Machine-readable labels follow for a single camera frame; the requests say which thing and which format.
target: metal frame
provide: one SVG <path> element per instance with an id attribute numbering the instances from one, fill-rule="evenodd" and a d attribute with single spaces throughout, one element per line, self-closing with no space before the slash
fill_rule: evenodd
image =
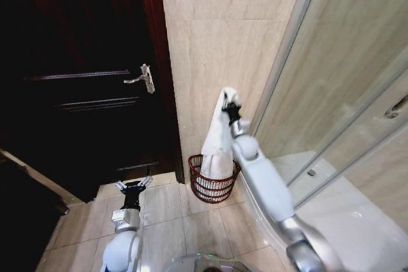
<path id="1" fill-rule="evenodd" d="M 289 57 L 289 54 L 291 52 L 292 46 L 295 42 L 295 39 L 298 35 L 300 26 L 304 20 L 304 17 L 306 15 L 306 12 L 309 8 L 311 0 L 296 0 L 295 6 L 293 8 L 291 17 L 288 22 L 288 26 L 286 27 L 284 36 L 282 38 L 282 42 L 280 44 L 280 47 L 278 49 L 277 55 L 275 57 L 275 60 L 273 62 L 271 72 L 268 76 L 268 80 L 266 81 L 265 88 L 263 90 L 261 99 L 259 101 L 258 107 L 256 108 L 256 112 L 254 115 L 254 119 L 251 124 L 251 129 L 250 132 L 254 136 L 256 132 L 259 129 L 260 123 L 262 121 L 262 118 L 266 112 L 266 109 L 268 107 L 268 104 L 272 98 L 272 95 L 275 91 L 275 88 L 277 86 L 277 83 L 279 81 L 279 78 L 281 77 L 282 70 L 285 66 L 285 63 Z M 318 153 L 311 158 L 311 160 L 306 163 L 299 172 L 292 177 L 292 179 L 288 182 L 288 186 L 292 185 L 305 171 L 308 170 L 308 168 L 311 167 L 318 159 L 321 158 L 322 155 L 324 155 L 331 147 L 332 145 L 336 142 L 336 140 L 355 122 L 355 120 L 364 113 L 364 111 L 367 110 L 367 108 L 381 95 L 383 92 L 385 92 L 391 84 L 404 73 L 405 69 L 402 71 L 398 71 L 395 73 L 395 75 L 391 78 L 391 80 L 385 84 L 382 88 L 378 90 L 378 92 L 373 95 L 367 103 L 358 110 L 352 118 L 350 118 L 343 126 L 343 128 L 334 135 L 334 137 L 327 142 L 327 145 L 323 147 Z M 303 204 L 305 204 L 307 201 L 311 200 L 314 196 L 318 195 L 322 190 L 324 190 L 325 187 L 329 186 L 329 184 L 333 183 L 338 177 L 340 177 L 345 171 L 347 171 L 349 168 L 353 167 L 355 164 L 359 163 L 359 161 L 364 158 L 365 156 L 369 155 L 371 151 L 375 150 L 377 146 L 380 146 L 383 141 L 386 141 L 390 137 L 392 137 L 396 131 L 399 131 L 401 128 L 401 125 L 396 127 L 394 130 L 392 130 L 387 136 L 383 137 L 376 143 L 374 143 L 372 146 L 370 146 L 367 150 L 365 150 L 363 153 L 361 153 L 359 156 L 357 156 L 355 159 L 353 159 L 351 162 L 349 162 L 344 168 L 342 168 L 340 171 L 336 172 L 333 174 L 331 177 L 329 177 L 326 181 L 324 181 L 322 184 L 317 186 L 313 191 L 309 192 L 302 200 L 296 203 L 295 208 L 301 207 Z"/>
<path id="2" fill-rule="evenodd" d="M 263 115 L 266 112 L 266 108 L 276 88 L 286 60 L 289 57 L 310 1 L 311 0 L 296 0 L 295 5 L 293 6 L 292 14 L 289 18 L 288 25 L 286 26 L 285 33 L 282 37 L 278 52 L 272 64 L 268 80 L 266 81 L 265 88 L 263 89 L 261 99 L 259 100 L 258 107 L 256 108 L 254 118 L 252 120 L 250 133 L 253 136 L 258 130 Z"/>
<path id="3" fill-rule="evenodd" d="M 316 197 L 320 192 L 325 190 L 326 187 L 328 187 L 330 184 L 334 183 L 338 178 L 340 178 L 346 171 L 348 171 L 351 168 L 357 166 L 360 162 L 362 162 L 364 160 L 364 158 L 366 158 L 370 154 L 374 153 L 374 151 L 376 149 L 378 149 L 383 144 L 385 144 L 387 141 L 392 139 L 394 136 L 396 136 L 400 131 L 405 129 L 407 126 L 408 126 L 408 122 L 402 122 L 394 130 L 392 130 L 390 133 L 388 133 L 387 136 L 381 138 L 379 141 L 376 141 L 373 145 L 371 145 L 362 154 L 358 155 L 351 162 L 349 162 L 346 166 L 344 166 L 340 171 L 337 171 L 336 173 L 332 174 L 327 180 L 325 180 L 323 183 L 318 185 L 314 190 L 312 190 L 306 196 L 304 196 L 302 198 L 302 200 L 300 200 L 299 202 L 297 202 L 295 204 L 295 209 L 296 210 L 299 209 L 305 203 L 309 202 L 311 199 Z"/>

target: white towel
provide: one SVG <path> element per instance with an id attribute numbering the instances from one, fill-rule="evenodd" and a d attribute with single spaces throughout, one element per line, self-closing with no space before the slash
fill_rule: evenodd
<path id="1" fill-rule="evenodd" d="M 226 112 L 222 111 L 225 102 L 234 102 L 239 105 L 238 94 L 235 89 L 225 87 L 219 94 L 214 114 L 212 115 L 210 130 L 201 149 L 203 163 L 200 172 L 207 178 L 227 178 L 233 172 L 230 118 Z"/>

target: silver door handle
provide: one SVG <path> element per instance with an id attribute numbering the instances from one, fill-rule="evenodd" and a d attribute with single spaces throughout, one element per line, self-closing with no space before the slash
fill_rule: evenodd
<path id="1" fill-rule="evenodd" d="M 146 84 L 147 92 L 149 94 L 153 94 L 155 91 L 155 88 L 154 88 L 154 83 L 152 79 L 152 73 L 150 72 L 150 66 L 143 64 L 142 66 L 140 66 L 140 70 L 142 71 L 141 76 L 138 76 L 137 78 L 131 79 L 131 80 L 123 80 L 123 83 L 132 84 L 134 82 L 143 80 Z"/>

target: shower door frame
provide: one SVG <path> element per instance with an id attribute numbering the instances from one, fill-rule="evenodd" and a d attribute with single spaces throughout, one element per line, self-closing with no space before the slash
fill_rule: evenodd
<path id="1" fill-rule="evenodd" d="M 270 70 L 270 74 L 266 81 L 265 87 L 263 89 L 263 93 L 261 99 L 259 100 L 259 104 L 256 108 L 254 118 L 251 123 L 250 127 L 250 134 L 255 136 L 262 118 L 266 112 L 266 109 L 269 105 L 269 102 L 273 96 L 274 90 L 279 82 L 279 78 L 281 73 L 284 69 L 286 61 L 291 53 L 292 46 L 295 43 L 296 37 L 302 26 L 303 20 L 306 16 L 307 10 L 309 9 L 310 2 L 312 0 L 296 0 L 295 5 L 293 7 L 293 11 L 291 13 L 290 19 L 286 26 L 286 30 L 282 37 L 282 41 L 280 43 L 277 55 L 275 60 L 272 64 L 272 68 Z M 306 164 L 304 164 L 297 172 L 297 174 L 288 181 L 287 186 L 291 186 L 299 177 L 304 174 L 312 165 L 314 165 L 329 149 L 332 148 L 333 144 L 347 131 L 348 128 L 372 105 L 372 103 L 377 100 L 386 90 L 390 88 L 390 86 L 400 77 L 402 76 L 408 68 L 404 71 L 396 73 L 393 75 L 389 82 L 384 84 L 370 99 L 367 103 L 361 107 L 356 113 L 342 126 L 341 130 L 336 133 L 332 139 L 330 139 L 322 149 L 317 151 L 313 158 Z M 390 131 L 387 135 L 378 139 L 373 145 L 368 146 L 361 154 L 359 154 L 356 158 L 352 159 L 350 162 L 346 164 L 345 167 L 341 168 L 340 170 L 336 171 L 336 173 L 332 174 L 328 177 L 323 183 L 319 184 L 316 188 L 312 189 L 311 192 L 306 194 L 301 200 L 295 203 L 295 209 L 298 209 L 308 201 L 310 201 L 313 197 L 318 195 L 321 191 L 327 188 L 330 184 L 332 184 L 336 179 L 341 177 L 348 169 L 354 167 L 357 163 L 359 163 L 364 157 L 368 156 L 370 152 L 375 150 L 377 147 L 381 146 L 386 140 L 393 137 L 395 133 L 397 133 L 404 125 L 396 126 L 392 131 Z"/>

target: beige floor tile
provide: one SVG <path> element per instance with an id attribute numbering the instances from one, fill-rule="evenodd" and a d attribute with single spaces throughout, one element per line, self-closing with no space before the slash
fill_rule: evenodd
<path id="1" fill-rule="evenodd" d="M 181 202 L 178 184 L 146 190 L 144 225 L 180 218 Z"/>
<path id="2" fill-rule="evenodd" d="M 221 258 L 232 257 L 219 210 L 190 215 L 183 221 L 188 254 L 199 252 Z"/>
<path id="3" fill-rule="evenodd" d="M 99 186 L 98 194 L 96 195 L 96 197 L 97 198 L 110 197 L 116 196 L 118 194 L 121 194 L 120 190 L 116 187 L 114 183 L 111 183 Z"/>
<path id="4" fill-rule="evenodd" d="M 135 178 L 134 180 L 127 180 L 125 183 L 133 182 L 137 180 L 142 180 L 143 178 Z M 160 175 L 154 175 L 152 183 L 148 188 L 153 188 L 157 186 L 163 186 L 167 184 L 177 183 L 175 172 L 162 173 Z M 98 190 L 96 197 L 109 197 L 120 194 L 120 190 L 115 186 L 114 183 L 101 185 Z"/>
<path id="5" fill-rule="evenodd" d="M 272 247 L 262 248 L 234 258 L 250 264 L 262 272 L 285 272 L 277 252 Z"/>
<path id="6" fill-rule="evenodd" d="M 141 271 L 163 272 L 172 258 L 185 254 L 186 241 L 181 218 L 143 229 Z"/>
<path id="7" fill-rule="evenodd" d="M 92 263 L 91 272 L 101 271 L 101 266 L 103 263 L 103 251 L 106 245 L 111 242 L 115 235 L 109 235 L 98 239 L 98 247 L 96 248 L 95 256 Z"/>
<path id="8" fill-rule="evenodd" d="M 192 192 L 190 185 L 180 184 L 181 209 L 183 217 L 192 215 L 193 213 L 201 213 L 203 211 L 214 210 L 216 204 L 209 204 L 198 199 Z"/>
<path id="9" fill-rule="evenodd" d="M 89 240 L 50 250 L 44 272 L 89 272 L 98 240 Z"/>
<path id="10" fill-rule="evenodd" d="M 176 172 L 162 173 L 160 175 L 153 176 L 153 182 L 148 188 L 163 186 L 167 184 L 177 183 Z"/>
<path id="11" fill-rule="evenodd" d="M 88 204 L 70 206 L 69 213 L 61 217 L 60 228 L 52 248 L 72 245 L 98 237 L 113 234 L 110 221 L 112 212 L 123 205 L 124 196 L 96 199 Z"/>
<path id="12" fill-rule="evenodd" d="M 57 239 L 59 230 L 61 229 L 62 221 L 63 221 L 63 219 L 60 218 L 58 223 L 57 223 L 57 226 L 55 227 L 54 231 L 52 232 L 50 241 L 48 242 L 47 247 L 45 248 L 45 250 L 50 250 L 54 246 L 54 243 L 55 243 L 55 240 Z"/>
<path id="13" fill-rule="evenodd" d="M 82 235 L 85 231 L 85 225 L 88 222 L 91 211 L 91 204 L 76 204 L 69 208 L 69 213 L 60 219 L 60 228 L 57 233 L 52 248 L 59 248 L 66 245 L 72 245 L 82 241 Z M 103 219 L 99 218 L 99 226 L 102 226 Z"/>
<path id="14" fill-rule="evenodd" d="M 232 188 L 231 194 L 227 198 L 227 200 L 218 203 L 218 207 L 222 208 L 225 206 L 229 206 L 232 204 L 237 204 L 237 203 L 242 203 L 245 201 L 245 194 L 244 194 L 244 186 L 242 186 L 241 181 L 239 180 L 239 177 L 237 181 L 234 184 L 234 187 Z"/>
<path id="15" fill-rule="evenodd" d="M 40 262 L 38 263 L 36 272 L 44 272 L 45 271 L 45 265 L 47 264 L 47 259 L 48 255 L 50 254 L 50 251 L 45 251 L 43 253 L 43 256 L 40 259 Z"/>
<path id="16" fill-rule="evenodd" d="M 279 259 L 280 259 L 282 265 L 285 267 L 286 272 L 296 272 L 295 267 L 293 267 L 293 265 L 289 262 L 289 259 L 286 256 L 286 254 L 278 253 L 278 256 L 279 256 Z"/>
<path id="17" fill-rule="evenodd" d="M 220 208 L 232 254 L 249 253 L 268 245 L 245 203 Z"/>
<path id="18" fill-rule="evenodd" d="M 106 210 L 103 216 L 103 224 L 99 237 L 111 235 L 115 232 L 115 224 L 111 221 L 112 213 L 115 210 L 119 210 L 123 206 L 124 200 L 125 200 L 124 194 L 119 194 L 117 196 L 95 200 L 95 202 L 98 201 L 106 202 Z"/>

